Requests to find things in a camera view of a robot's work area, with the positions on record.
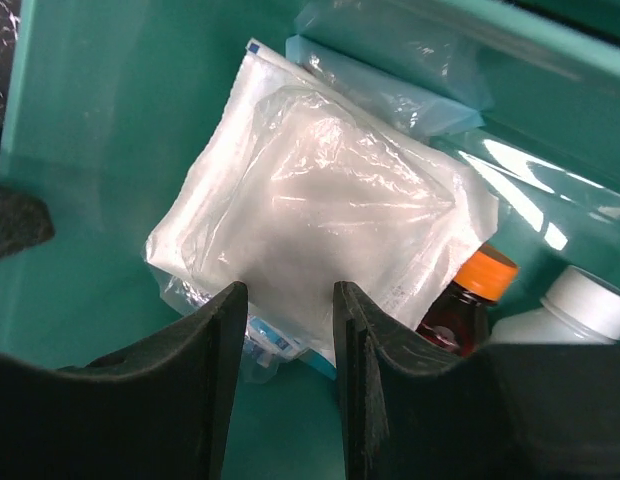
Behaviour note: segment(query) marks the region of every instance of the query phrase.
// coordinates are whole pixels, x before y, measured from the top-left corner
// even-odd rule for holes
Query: orange bottle cap
[[[508,289],[519,267],[503,253],[484,243],[463,264],[454,282],[486,300],[496,302]]]

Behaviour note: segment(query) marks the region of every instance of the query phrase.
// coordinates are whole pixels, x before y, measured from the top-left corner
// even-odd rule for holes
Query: clear plastic wrap
[[[481,44],[429,15],[427,1],[315,0],[296,33],[478,110],[492,106],[477,57]]]
[[[483,125],[476,110],[412,85],[301,36],[286,41],[286,58],[344,97],[417,140]]]
[[[496,230],[496,199],[469,168],[248,50],[147,261],[211,293],[246,282],[252,314],[329,360],[337,280],[415,328]]]
[[[152,271],[161,298],[181,315],[190,315],[212,298],[189,282],[158,269]],[[250,383],[264,383],[277,373],[279,364],[300,357],[306,350],[303,344],[264,320],[248,315],[241,358],[242,376]]]

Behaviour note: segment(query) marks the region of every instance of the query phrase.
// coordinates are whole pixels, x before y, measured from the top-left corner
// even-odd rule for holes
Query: white plastic bottle
[[[541,299],[543,308],[497,322],[490,343],[614,343],[620,291],[568,267]]]

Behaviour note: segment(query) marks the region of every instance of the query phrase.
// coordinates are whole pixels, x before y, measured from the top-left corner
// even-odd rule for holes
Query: teal plastic tray
[[[306,6],[177,3],[24,0],[0,181],[45,200],[57,236],[0,261],[0,351],[81,365],[175,320],[143,242],[219,121],[249,38],[283,52]],[[619,49],[493,0],[325,6],[350,21],[305,35],[406,80],[409,54],[397,66],[357,43],[361,12],[386,22],[386,52],[418,44],[413,20],[477,46],[487,125],[432,144],[504,200],[494,243],[522,270],[495,317],[533,306],[568,263],[620,287]],[[335,395],[300,363],[240,384],[224,478],[343,479]]]

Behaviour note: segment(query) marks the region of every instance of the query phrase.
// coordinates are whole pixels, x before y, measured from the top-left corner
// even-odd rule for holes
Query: white bottle cap
[[[568,267],[541,303],[604,337],[620,339],[620,290],[584,270]]]

